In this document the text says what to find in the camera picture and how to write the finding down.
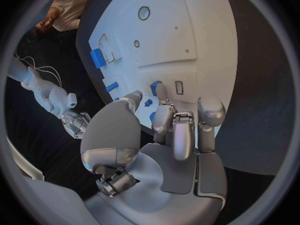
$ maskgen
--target white shirt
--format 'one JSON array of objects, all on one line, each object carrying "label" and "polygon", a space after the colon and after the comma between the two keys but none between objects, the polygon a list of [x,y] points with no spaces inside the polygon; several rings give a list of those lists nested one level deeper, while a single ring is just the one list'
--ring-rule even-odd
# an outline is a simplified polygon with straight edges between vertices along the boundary
[{"label": "white shirt", "polygon": [[77,29],[87,0],[54,0],[51,7],[58,8],[60,14],[54,21],[53,27],[62,32]]}]

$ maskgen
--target blue component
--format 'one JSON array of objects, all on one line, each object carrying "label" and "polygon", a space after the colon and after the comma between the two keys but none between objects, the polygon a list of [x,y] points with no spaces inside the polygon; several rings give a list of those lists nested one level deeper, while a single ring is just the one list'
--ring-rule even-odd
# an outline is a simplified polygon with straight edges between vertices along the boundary
[{"label": "blue component", "polygon": [[145,107],[150,107],[150,105],[153,104],[152,100],[151,99],[148,99],[146,102],[145,102]]},{"label": "blue component", "polygon": [[97,69],[106,65],[102,52],[99,48],[91,51],[90,55]]},{"label": "blue component", "polygon": [[154,83],[152,83],[152,84],[150,85],[150,88],[151,88],[151,91],[152,91],[153,96],[157,97],[157,94],[156,94],[156,86],[157,86],[158,84],[161,84],[161,83],[162,83],[161,81],[155,81]]},{"label": "blue component", "polygon": [[153,121],[153,119],[154,119],[154,115],[155,115],[155,112],[152,112],[151,115],[150,115],[151,123],[152,123],[152,121]]},{"label": "blue component", "polygon": [[107,86],[105,90],[109,93],[110,91],[116,89],[119,86],[119,84],[115,81],[113,84]]}]

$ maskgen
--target person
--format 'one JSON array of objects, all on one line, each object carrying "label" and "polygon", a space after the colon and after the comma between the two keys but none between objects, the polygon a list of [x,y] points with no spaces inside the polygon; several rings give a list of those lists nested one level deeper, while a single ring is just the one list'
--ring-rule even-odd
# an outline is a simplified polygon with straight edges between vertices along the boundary
[{"label": "person", "polygon": [[27,34],[29,42],[41,40],[54,27],[59,32],[77,29],[87,0],[54,0],[47,16]]}]

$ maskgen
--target blue knob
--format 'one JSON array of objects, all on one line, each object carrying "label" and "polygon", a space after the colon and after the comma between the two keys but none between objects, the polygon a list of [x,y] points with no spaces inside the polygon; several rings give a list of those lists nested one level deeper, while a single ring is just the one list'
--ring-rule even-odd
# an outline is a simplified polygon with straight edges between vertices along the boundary
[{"label": "blue knob", "polygon": [[150,105],[152,104],[152,100],[151,99],[148,99],[146,102],[145,102],[145,107],[150,107]]},{"label": "blue knob", "polygon": [[116,89],[119,86],[119,84],[115,81],[113,84],[107,86],[105,90],[109,93],[110,91]]},{"label": "blue knob", "polygon": [[153,121],[153,119],[154,119],[154,115],[155,115],[155,112],[152,112],[151,115],[150,115],[151,123],[152,123],[152,121]]}]

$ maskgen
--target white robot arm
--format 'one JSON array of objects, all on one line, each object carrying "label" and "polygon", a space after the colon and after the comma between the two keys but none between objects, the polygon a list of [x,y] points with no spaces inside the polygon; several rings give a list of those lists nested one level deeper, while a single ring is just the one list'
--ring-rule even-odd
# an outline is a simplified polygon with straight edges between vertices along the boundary
[{"label": "white robot arm", "polygon": [[91,121],[88,113],[80,114],[72,109],[77,105],[75,93],[67,93],[62,87],[41,78],[33,67],[26,67],[13,57],[8,76],[21,82],[23,88],[33,91],[36,101],[47,112],[61,119],[65,130],[75,139],[82,139],[86,127]]}]

